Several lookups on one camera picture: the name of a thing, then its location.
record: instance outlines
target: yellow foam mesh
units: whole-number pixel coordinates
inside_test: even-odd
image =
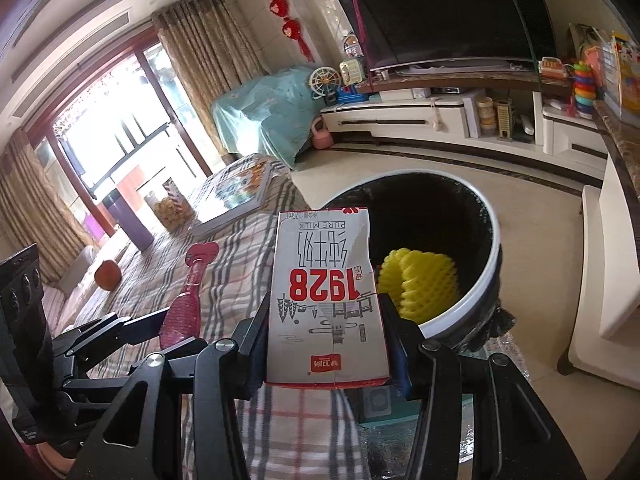
[[[401,317],[427,322],[459,300],[456,264],[446,254],[391,251],[380,269],[378,292],[389,294]]]

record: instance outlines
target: crushed milk box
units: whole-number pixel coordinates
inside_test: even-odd
[[[284,212],[271,280],[270,384],[359,388],[389,366],[364,208]]]

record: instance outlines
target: purple tumbler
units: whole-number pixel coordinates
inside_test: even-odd
[[[117,189],[111,191],[102,200],[107,211],[120,224],[127,236],[141,252],[154,242],[154,236],[144,227],[133,209]]]

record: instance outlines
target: red brand logo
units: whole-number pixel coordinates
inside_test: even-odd
[[[328,355],[312,355],[311,371],[312,372],[330,372],[332,370],[341,370],[340,354]]]

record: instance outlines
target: purple strap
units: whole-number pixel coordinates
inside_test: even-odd
[[[358,0],[351,0],[353,2],[353,10],[356,13],[356,24],[358,25],[358,33],[360,35],[360,41],[362,42],[362,51],[364,53],[364,61],[367,64],[367,80],[369,81],[369,88],[373,92],[373,78],[371,76],[371,70],[369,70],[369,54],[367,53],[367,35],[364,28],[364,20],[362,19],[362,14],[360,13],[360,6],[358,5]]]

